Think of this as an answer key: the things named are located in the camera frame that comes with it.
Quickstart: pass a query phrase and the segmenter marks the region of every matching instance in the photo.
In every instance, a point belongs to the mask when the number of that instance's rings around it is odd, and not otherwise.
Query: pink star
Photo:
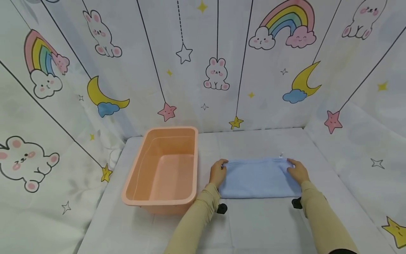
[[[165,103],[164,109],[158,112],[159,115],[164,116],[164,121],[166,122],[169,118],[175,117],[174,111],[176,107],[175,106],[169,106],[168,103]]]
[[[340,115],[340,111],[335,112],[334,114],[331,111],[327,111],[328,118],[327,121],[324,122],[324,125],[328,127],[330,134],[333,134],[335,128],[342,128],[340,121],[338,120],[338,116]]]

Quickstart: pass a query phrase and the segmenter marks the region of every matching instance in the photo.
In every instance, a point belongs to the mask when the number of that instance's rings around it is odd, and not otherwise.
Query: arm
[[[318,254],[359,253],[350,234],[328,204],[323,193],[310,182],[307,169],[299,161],[288,159],[295,168],[288,172],[302,187],[302,206],[309,219]]]
[[[220,194],[218,187],[226,175],[227,160],[217,161],[211,168],[209,184],[199,194],[193,205],[176,227],[164,254],[193,254],[196,252],[200,236],[218,208]]]

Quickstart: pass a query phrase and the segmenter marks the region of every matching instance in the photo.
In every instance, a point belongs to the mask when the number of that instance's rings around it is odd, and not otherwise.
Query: hand
[[[226,177],[227,168],[225,166],[222,167],[222,165],[227,162],[228,160],[220,159],[213,164],[212,169],[210,170],[209,183],[213,183],[216,188],[220,186]]]
[[[307,169],[303,166],[303,164],[300,161],[295,161],[294,159],[287,159],[287,161],[295,165],[295,168],[289,167],[287,168],[287,171],[293,177],[293,179],[295,179],[296,182],[298,182],[300,186],[302,186],[302,183],[305,181],[310,182]]]

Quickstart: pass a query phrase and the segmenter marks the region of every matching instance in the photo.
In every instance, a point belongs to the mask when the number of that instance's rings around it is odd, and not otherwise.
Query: printed wall pattern
[[[75,252],[123,142],[151,127],[216,132],[310,120],[320,150],[406,253],[405,190],[387,188],[405,180],[401,0],[0,6],[0,223],[19,233],[0,250],[29,249],[29,232],[41,229],[49,234],[30,253]]]

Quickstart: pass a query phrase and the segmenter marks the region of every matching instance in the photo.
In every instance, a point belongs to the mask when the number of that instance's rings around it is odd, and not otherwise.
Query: white table
[[[180,221],[177,215],[153,215],[121,201],[121,190],[142,138],[127,140],[87,230],[79,254],[161,254]],[[199,134],[198,191],[221,158],[279,156],[302,161],[312,182],[326,196],[361,253],[394,253],[376,226],[301,128]],[[316,253],[302,210],[291,198],[222,200],[228,211],[215,214],[198,253]]]

